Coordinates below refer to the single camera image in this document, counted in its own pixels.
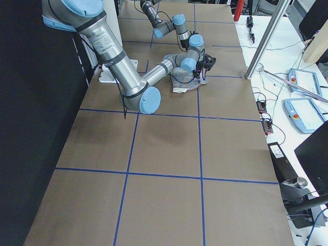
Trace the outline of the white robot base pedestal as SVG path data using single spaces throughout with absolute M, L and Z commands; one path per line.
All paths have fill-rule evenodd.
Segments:
M 105 65 L 102 65 L 102 73 L 99 76 L 99 81 L 101 83 L 116 83 L 115 78 L 121 78 L 123 75 L 123 69 L 119 69 L 114 74 L 112 71 L 107 68 Z

